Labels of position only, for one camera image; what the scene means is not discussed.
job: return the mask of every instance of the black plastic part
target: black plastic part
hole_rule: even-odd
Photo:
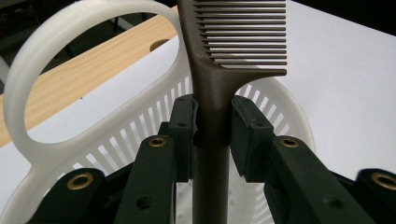
[[[174,140],[177,156],[177,182],[192,179],[193,135],[198,104],[191,95],[175,100],[168,125],[168,135]]]
[[[248,98],[235,96],[230,147],[238,173],[247,182],[268,179],[271,170],[264,154],[273,138],[274,126],[260,109]]]
[[[396,223],[395,174],[380,169],[361,170],[354,192],[357,201],[376,223]]]
[[[130,163],[129,165],[126,165],[125,167],[106,177],[107,191],[109,196],[107,204],[101,213],[101,219],[99,223],[107,224],[113,222],[117,210],[119,209],[122,193],[128,181],[128,177],[131,173],[133,165],[133,163]]]
[[[101,171],[78,169],[56,182],[28,223],[100,223],[107,197]]]
[[[140,145],[113,223],[175,222],[175,144],[154,135]]]
[[[281,198],[268,195],[270,201],[284,201],[284,195],[290,198],[288,217],[279,223],[374,223],[303,141],[290,136],[275,137],[270,159],[276,169],[274,175],[286,190]],[[275,217],[284,216],[279,214],[284,213],[284,206],[269,205]]]

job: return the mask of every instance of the laundry basket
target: laundry basket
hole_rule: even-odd
[[[178,33],[177,56],[159,79],[80,135],[60,143],[32,139],[25,130],[24,111],[35,79],[50,59],[77,35],[102,21],[136,12],[167,18]],[[45,22],[22,47],[11,66],[5,91],[7,128],[31,170],[8,201],[0,223],[30,219],[58,178],[74,169],[92,167],[112,174],[134,161],[140,142],[156,134],[168,120],[174,100],[190,93],[191,79],[177,14],[150,0],[85,0]],[[314,148],[302,109],[274,78],[247,84],[237,94],[255,102],[274,124],[276,134],[293,135]],[[263,184],[247,184],[230,164],[229,223],[272,223]],[[177,184],[177,223],[191,223],[191,183]]]

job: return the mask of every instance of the basket slot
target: basket slot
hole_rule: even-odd
[[[276,135],[280,135],[280,132],[283,130],[286,124],[288,124],[288,121],[285,119],[283,114],[279,114],[278,119],[276,120],[277,125],[276,128],[274,129],[274,133]]]
[[[107,149],[107,152],[113,158],[113,160],[117,164],[117,166],[119,168],[121,168],[121,167],[124,167],[126,164],[128,164],[128,161],[125,158],[124,152],[121,149],[122,147],[126,148],[126,146],[121,145],[121,144],[123,144],[121,137],[118,134],[114,134],[113,137],[108,139],[108,142],[111,144],[111,146],[108,143],[106,143],[105,148]]]
[[[139,131],[139,135],[144,136],[143,139],[145,139],[145,138],[149,137],[149,129],[148,129],[148,126],[149,126],[148,121],[149,120],[146,120],[144,114],[141,114],[139,116],[139,120],[140,120],[140,122],[137,122],[136,127],[137,127],[137,130]]]
[[[173,109],[173,103],[174,103],[174,101],[176,100],[176,90],[177,90],[177,85],[176,85],[174,88],[172,88],[171,94],[170,94],[171,101],[168,101],[168,104],[169,104],[169,113],[170,113],[170,114],[171,114],[172,109]]]
[[[113,167],[111,167],[110,163],[108,163],[107,158],[99,151],[95,150],[88,158],[96,168],[102,170],[106,175],[109,175],[114,172]]]
[[[264,115],[265,115],[265,117],[267,117],[267,119],[271,122],[271,123],[273,123],[272,121],[271,121],[271,117],[274,115],[274,112],[275,112],[275,110],[276,110],[276,105],[271,105],[271,106],[269,106],[270,104],[269,104],[269,102],[267,103],[267,106],[264,108],[264,110],[262,111],[263,113],[264,113]]]
[[[157,111],[158,111],[158,115],[159,115],[158,118],[160,119],[160,122],[163,122],[164,118],[166,116],[166,113],[165,113],[165,110],[164,110],[164,105],[162,104],[161,101],[157,102]]]
[[[117,144],[118,153],[119,153],[120,159],[122,160],[123,166],[125,166],[133,161],[133,159],[131,157],[131,153],[129,152],[129,148],[126,146],[121,133],[115,134],[114,138],[110,138],[110,143],[113,145],[113,147],[115,147],[114,144]]]
[[[184,85],[181,82],[177,83],[177,97],[184,95],[183,87]]]
[[[136,123],[134,121],[132,121],[132,123],[131,123],[131,129],[132,129],[132,133],[133,133],[134,139],[135,139],[135,141],[137,143],[137,145],[136,145],[136,152],[137,152],[137,150],[139,149],[139,145],[142,142],[142,140],[140,138],[139,131],[137,130]]]
[[[165,94],[165,96],[163,97],[163,105],[164,105],[164,110],[165,110],[165,115],[166,115],[166,117],[165,117],[165,119],[166,120],[169,120],[170,119],[170,108],[172,108],[172,107],[169,107],[169,101],[170,101],[171,99],[170,99],[170,97],[169,97],[169,94]]]
[[[96,158],[100,163],[105,163],[105,164],[110,164],[111,169],[110,169],[110,174],[113,173],[113,171],[118,170],[120,167],[117,165],[117,163],[114,161],[113,157],[111,157],[109,151],[111,151],[112,146],[110,144],[105,143],[104,145],[99,146],[98,150],[102,155],[104,156],[106,162],[104,161],[99,161],[102,159],[102,157]]]
[[[268,112],[268,120],[274,124],[276,119],[277,119],[277,112],[279,110],[277,110],[277,106],[276,105],[272,105],[270,111]]]
[[[151,107],[150,109],[152,112],[153,125],[155,126],[156,132],[158,132],[158,130],[160,129],[161,122],[162,122],[162,120],[160,118],[160,114],[158,112],[158,107],[155,105],[155,106]]]
[[[139,149],[139,145],[136,143],[136,140],[134,139],[134,134],[132,133],[132,129],[130,126],[124,128],[123,132],[125,133],[125,137],[124,137],[125,143],[127,146],[130,146],[129,152],[131,153],[132,161],[134,161],[134,159],[136,158],[136,152]]]
[[[252,98],[252,97],[250,97],[250,90],[251,90],[251,86],[247,85],[247,88],[246,88],[245,93],[244,93],[244,97],[249,98],[249,99]]]
[[[107,163],[107,161],[106,161],[105,163],[100,163],[100,162],[95,158],[95,156],[92,155],[92,153],[88,154],[86,158],[87,158],[87,160],[88,160],[89,162],[91,162],[91,163],[93,164],[94,168],[103,171],[103,173],[105,173],[105,175],[109,175],[109,174],[110,174],[110,172],[109,172],[109,171],[111,170],[110,165],[109,165],[109,164],[108,164],[108,165],[105,165],[105,163]]]
[[[92,162],[90,162],[90,160],[88,160],[87,157],[78,160],[78,162],[77,162],[76,164],[80,164],[80,165],[81,165],[82,167],[84,167],[84,168],[95,168],[96,166],[95,166]]]
[[[158,132],[157,124],[159,123],[156,123],[157,121],[154,118],[152,107],[150,107],[146,112],[146,118],[149,118],[149,122],[151,124],[151,135],[156,134]]]
[[[265,115],[264,109],[268,104],[268,98],[266,96],[264,96],[264,94],[263,94],[260,97],[260,99],[258,100],[258,103],[260,103],[260,106],[259,106],[260,111]]]
[[[188,76],[184,78],[184,84],[186,87],[186,94],[190,94],[192,92],[192,83],[191,83],[191,77]]]
[[[256,106],[258,106],[258,105],[257,105],[257,100],[259,99],[260,94],[261,94],[260,91],[255,91],[255,92],[254,92],[254,95],[253,95],[253,98],[251,99],[251,101],[253,101],[254,104],[256,104]]]
[[[280,123],[280,122],[282,121],[282,119],[285,118],[285,117],[283,116],[282,113],[279,113],[278,116],[273,116],[273,118],[276,118],[276,119],[274,120],[274,123],[273,123],[274,132],[275,132],[276,129],[277,129],[277,127],[279,126],[279,123]]]

